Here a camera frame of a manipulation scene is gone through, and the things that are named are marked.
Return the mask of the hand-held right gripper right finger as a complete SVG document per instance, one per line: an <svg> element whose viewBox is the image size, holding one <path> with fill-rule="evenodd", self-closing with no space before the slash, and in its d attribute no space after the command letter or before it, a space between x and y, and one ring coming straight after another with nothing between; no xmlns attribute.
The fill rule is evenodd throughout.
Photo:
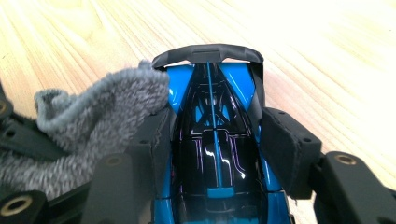
<svg viewBox="0 0 396 224"><path fill-rule="evenodd" d="M320 158L321 141L288 113L262 110L261 151L280 186L292 199L310 199L311 165Z"/></svg>

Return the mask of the grey terry cloth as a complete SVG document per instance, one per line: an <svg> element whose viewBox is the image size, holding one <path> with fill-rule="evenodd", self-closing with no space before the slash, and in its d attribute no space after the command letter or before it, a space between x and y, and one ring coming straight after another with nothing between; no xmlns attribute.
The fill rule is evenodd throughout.
<svg viewBox="0 0 396 224"><path fill-rule="evenodd" d="M88 183L99 160L129 147L144 120L166 106L168 85L167 73L142 61L107 74L79 95L37 92L38 129L66 155L38 161L0 152L0 200L26 190L52 200Z"/></svg>

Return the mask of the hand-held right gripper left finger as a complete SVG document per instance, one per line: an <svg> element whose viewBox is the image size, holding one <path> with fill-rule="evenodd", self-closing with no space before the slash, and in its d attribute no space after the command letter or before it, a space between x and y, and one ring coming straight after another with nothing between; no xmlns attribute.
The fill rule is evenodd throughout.
<svg viewBox="0 0 396 224"><path fill-rule="evenodd" d="M133 165L134 196L140 203L154 200L162 191L171 152L171 115L172 111L166 107L145 118L128 147Z"/></svg>

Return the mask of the blue and black toy car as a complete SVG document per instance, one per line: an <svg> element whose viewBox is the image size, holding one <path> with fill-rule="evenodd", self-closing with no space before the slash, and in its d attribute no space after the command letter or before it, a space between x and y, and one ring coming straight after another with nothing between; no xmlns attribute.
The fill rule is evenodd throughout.
<svg viewBox="0 0 396 224"><path fill-rule="evenodd" d="M170 158L153 224L294 224L285 191L264 159L263 57L230 44L168 50Z"/></svg>

